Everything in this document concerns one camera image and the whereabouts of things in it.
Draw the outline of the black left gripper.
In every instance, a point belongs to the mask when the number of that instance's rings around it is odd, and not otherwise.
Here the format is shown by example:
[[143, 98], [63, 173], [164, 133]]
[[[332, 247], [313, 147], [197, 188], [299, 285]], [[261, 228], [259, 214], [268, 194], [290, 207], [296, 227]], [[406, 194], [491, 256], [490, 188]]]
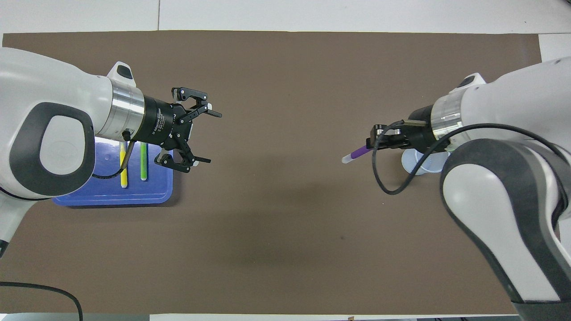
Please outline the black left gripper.
[[[144, 97], [145, 112], [141, 122], [141, 141], [163, 147], [155, 157], [156, 165], [189, 173], [191, 167], [196, 166], [195, 163], [211, 163], [208, 158], [194, 155], [188, 146], [187, 141], [192, 130], [191, 121], [202, 114], [216, 118], [222, 118], [223, 115], [212, 109], [207, 93], [187, 87], [173, 87], [172, 95], [174, 104]], [[180, 103], [188, 99], [193, 99], [195, 104], [186, 110]], [[177, 150], [180, 162], [175, 162], [173, 156], [164, 148]]]

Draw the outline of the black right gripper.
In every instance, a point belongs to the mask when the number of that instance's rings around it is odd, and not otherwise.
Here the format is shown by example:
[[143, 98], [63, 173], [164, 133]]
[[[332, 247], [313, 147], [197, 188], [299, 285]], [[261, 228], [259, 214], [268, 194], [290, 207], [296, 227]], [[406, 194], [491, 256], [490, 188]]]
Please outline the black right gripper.
[[409, 116], [408, 120], [425, 121], [426, 126], [404, 127], [404, 135], [401, 132], [401, 124], [375, 124], [374, 136], [367, 138], [367, 149], [375, 146], [377, 150], [384, 149], [408, 149], [428, 150], [436, 138], [431, 128], [431, 112], [434, 106], [418, 108]]

